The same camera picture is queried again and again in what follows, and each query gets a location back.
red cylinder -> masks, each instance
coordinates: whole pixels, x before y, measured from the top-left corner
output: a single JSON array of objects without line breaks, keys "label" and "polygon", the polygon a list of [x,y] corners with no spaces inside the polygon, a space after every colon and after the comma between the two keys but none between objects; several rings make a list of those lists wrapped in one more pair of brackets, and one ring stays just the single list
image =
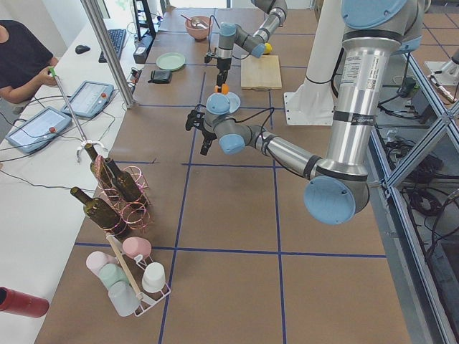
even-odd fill
[{"label": "red cylinder", "polygon": [[49,302],[46,299],[0,287],[0,312],[41,317],[46,314],[48,308]]}]

blue joint cap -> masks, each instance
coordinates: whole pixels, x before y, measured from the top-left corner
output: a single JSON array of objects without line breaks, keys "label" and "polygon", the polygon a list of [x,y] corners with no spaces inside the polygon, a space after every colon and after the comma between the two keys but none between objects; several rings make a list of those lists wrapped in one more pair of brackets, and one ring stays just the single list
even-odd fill
[{"label": "blue joint cap", "polygon": [[259,45],[257,45],[250,54],[252,54],[253,56],[257,57],[257,58],[260,58],[263,53],[265,52],[266,50],[266,46],[265,46],[265,43],[260,43]]},{"label": "blue joint cap", "polygon": [[222,23],[220,26],[220,36],[231,37],[236,34],[236,25],[230,23]]},{"label": "blue joint cap", "polygon": [[304,204],[316,220],[325,224],[342,224],[352,219],[356,212],[351,190],[328,176],[315,177],[306,186]]},{"label": "blue joint cap", "polygon": [[239,153],[245,148],[244,138],[238,134],[226,134],[218,140],[218,143],[223,153],[227,155]]},{"label": "blue joint cap", "polygon": [[410,41],[402,42],[400,48],[396,52],[393,52],[392,55],[406,54],[407,52],[416,50],[421,45],[421,38],[422,37],[418,37]]},{"label": "blue joint cap", "polygon": [[230,100],[222,93],[214,93],[207,98],[206,109],[213,115],[226,115],[230,111]]},{"label": "blue joint cap", "polygon": [[352,29],[372,29],[392,19],[408,0],[343,0],[341,16]]}]

brown bowl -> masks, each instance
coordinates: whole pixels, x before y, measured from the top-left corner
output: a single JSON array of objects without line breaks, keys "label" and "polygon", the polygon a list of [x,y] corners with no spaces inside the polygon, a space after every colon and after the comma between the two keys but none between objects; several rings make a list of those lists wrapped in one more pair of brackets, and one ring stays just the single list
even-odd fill
[{"label": "brown bowl", "polygon": [[[193,18],[200,19],[202,22],[206,23],[207,25],[209,25],[210,23],[210,18],[208,16],[192,16],[191,19]],[[185,20],[186,32],[188,32],[189,35],[197,41],[206,39],[207,36],[209,35],[209,32],[212,32],[212,26],[213,26],[213,22],[210,24],[208,29],[201,29],[199,27],[192,27],[191,22],[189,20]]]}]

plate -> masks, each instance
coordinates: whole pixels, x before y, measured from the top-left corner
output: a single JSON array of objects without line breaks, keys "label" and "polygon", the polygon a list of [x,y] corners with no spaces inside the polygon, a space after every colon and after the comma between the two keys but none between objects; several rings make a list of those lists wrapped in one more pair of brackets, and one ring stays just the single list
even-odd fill
[{"label": "plate", "polygon": [[226,96],[229,99],[229,113],[235,113],[237,109],[239,109],[239,106],[241,106],[241,99],[239,96],[233,92],[228,92]]},{"label": "plate", "polygon": [[185,56],[179,52],[168,52],[156,59],[156,65],[162,70],[179,70],[185,64]]}]

cutting board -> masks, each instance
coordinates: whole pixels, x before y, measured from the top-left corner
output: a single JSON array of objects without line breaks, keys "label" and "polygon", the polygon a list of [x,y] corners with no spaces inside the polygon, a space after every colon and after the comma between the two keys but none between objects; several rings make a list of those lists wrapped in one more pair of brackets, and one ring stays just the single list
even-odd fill
[{"label": "cutting board", "polygon": [[279,56],[263,55],[256,58],[250,55],[241,61],[241,88],[255,90],[280,90]]}]

